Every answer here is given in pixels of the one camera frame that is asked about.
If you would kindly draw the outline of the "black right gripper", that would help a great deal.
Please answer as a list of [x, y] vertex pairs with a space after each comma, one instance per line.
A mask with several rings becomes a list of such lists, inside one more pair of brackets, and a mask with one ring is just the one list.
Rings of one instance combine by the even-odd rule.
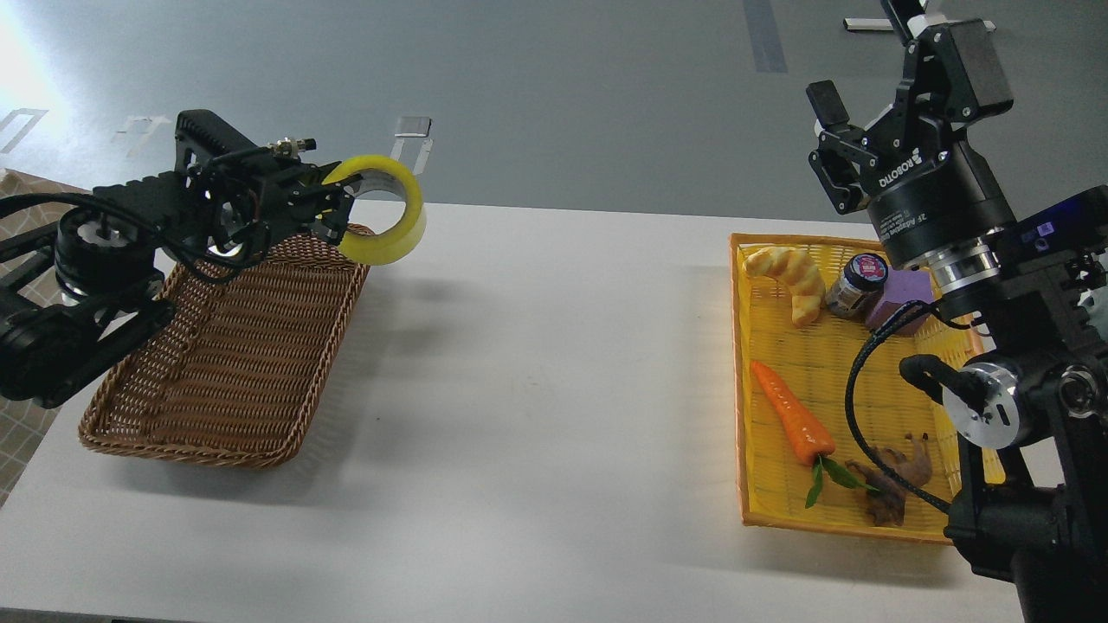
[[983, 20], [952, 22], [919, 1], [881, 7], [904, 47], [891, 106], [856, 126], [833, 81], [808, 84], [815, 112], [808, 165], [838, 214], [866, 210], [888, 259], [906, 269], [1015, 223], [966, 132], [1010, 111], [1014, 95]]

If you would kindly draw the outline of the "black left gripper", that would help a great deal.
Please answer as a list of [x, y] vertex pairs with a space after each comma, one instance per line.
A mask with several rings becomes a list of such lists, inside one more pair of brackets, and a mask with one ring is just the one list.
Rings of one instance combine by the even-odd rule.
[[298, 159], [211, 159], [204, 165], [205, 261], [265, 261], [283, 241], [312, 234], [339, 246], [365, 174], [325, 181]]

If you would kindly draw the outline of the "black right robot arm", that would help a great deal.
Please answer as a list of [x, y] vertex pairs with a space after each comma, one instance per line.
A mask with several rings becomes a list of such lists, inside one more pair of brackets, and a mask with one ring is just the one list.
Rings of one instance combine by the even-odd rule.
[[807, 88], [819, 144], [808, 162], [842, 215], [864, 210], [897, 269], [925, 268], [934, 303], [910, 302], [866, 339], [848, 372], [847, 423], [864, 362], [926, 314], [982, 324], [991, 351], [955, 368], [899, 364], [957, 431], [960, 492], [944, 534], [975, 575], [1009, 582], [1026, 622], [1105, 620], [1105, 340], [1079, 299], [1105, 286], [1105, 186], [1025, 219], [1013, 216], [970, 124], [1013, 104], [984, 21], [950, 22], [922, 1], [886, 1], [904, 48], [892, 103], [858, 127], [831, 81]]

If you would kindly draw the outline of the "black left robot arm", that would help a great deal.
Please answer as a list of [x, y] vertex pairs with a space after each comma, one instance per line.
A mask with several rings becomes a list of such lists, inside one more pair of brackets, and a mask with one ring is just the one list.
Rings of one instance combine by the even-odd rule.
[[55, 222], [3, 241], [1, 389], [54, 408], [148, 343], [174, 318], [156, 254], [195, 279], [224, 285], [283, 241], [338, 245], [355, 173], [301, 154], [312, 139], [257, 145], [209, 110], [178, 114], [170, 172], [88, 194], [31, 192], [3, 216], [58, 202]]

